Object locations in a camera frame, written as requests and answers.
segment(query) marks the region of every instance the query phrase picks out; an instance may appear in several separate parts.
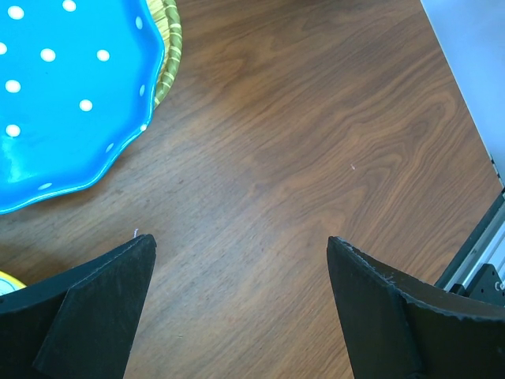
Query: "wooden table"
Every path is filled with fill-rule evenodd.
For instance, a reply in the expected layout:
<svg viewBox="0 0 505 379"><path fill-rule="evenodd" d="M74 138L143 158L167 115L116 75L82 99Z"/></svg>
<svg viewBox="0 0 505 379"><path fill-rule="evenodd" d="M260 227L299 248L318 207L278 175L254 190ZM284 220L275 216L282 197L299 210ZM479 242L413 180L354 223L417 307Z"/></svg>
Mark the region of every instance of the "wooden table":
<svg viewBox="0 0 505 379"><path fill-rule="evenodd" d="M329 235L433 283L499 193L418 0L180 0L184 57L99 184L0 217L34 283L138 228L158 260L125 377L352 377Z"/></svg>

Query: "yellow plate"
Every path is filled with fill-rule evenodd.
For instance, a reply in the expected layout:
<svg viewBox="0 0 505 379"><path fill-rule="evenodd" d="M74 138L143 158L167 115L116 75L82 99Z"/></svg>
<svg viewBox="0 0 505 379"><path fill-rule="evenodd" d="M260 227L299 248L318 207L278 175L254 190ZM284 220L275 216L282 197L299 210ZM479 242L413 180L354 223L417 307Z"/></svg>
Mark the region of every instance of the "yellow plate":
<svg viewBox="0 0 505 379"><path fill-rule="evenodd" d="M0 271L0 296L7 295L10 292L14 292L25 287L26 286L16 278Z"/></svg>

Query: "blue polka dot plate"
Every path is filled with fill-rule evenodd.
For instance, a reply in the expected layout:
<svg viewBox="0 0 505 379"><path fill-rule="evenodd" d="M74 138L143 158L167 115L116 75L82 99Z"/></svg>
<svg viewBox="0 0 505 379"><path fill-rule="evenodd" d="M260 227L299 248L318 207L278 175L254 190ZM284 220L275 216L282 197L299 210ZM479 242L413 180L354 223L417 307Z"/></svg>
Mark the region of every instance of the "blue polka dot plate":
<svg viewBox="0 0 505 379"><path fill-rule="evenodd" d="M0 214L85 189L144 132L164 46L145 0L0 3Z"/></svg>

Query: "wood grain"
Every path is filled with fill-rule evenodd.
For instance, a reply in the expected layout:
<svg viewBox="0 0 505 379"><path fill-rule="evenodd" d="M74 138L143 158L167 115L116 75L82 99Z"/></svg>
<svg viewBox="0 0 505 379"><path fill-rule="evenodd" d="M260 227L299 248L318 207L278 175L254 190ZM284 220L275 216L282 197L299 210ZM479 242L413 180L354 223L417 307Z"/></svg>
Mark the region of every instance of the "wood grain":
<svg viewBox="0 0 505 379"><path fill-rule="evenodd" d="M434 282L499 183L417 0L180 0L173 91L104 180L0 217L27 283L152 233L125 375L352 377L329 235Z"/></svg>

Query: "plate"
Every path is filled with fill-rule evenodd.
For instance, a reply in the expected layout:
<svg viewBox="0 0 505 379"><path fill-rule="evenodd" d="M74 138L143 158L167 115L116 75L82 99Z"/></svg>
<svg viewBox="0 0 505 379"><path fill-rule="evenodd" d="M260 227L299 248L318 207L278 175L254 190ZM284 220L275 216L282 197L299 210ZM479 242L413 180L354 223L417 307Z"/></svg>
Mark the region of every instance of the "plate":
<svg viewBox="0 0 505 379"><path fill-rule="evenodd" d="M0 214L83 190L152 119L162 36L145 0L0 5Z"/></svg>
<svg viewBox="0 0 505 379"><path fill-rule="evenodd" d="M13 276L0 271L0 296L25 288L26 286Z"/></svg>

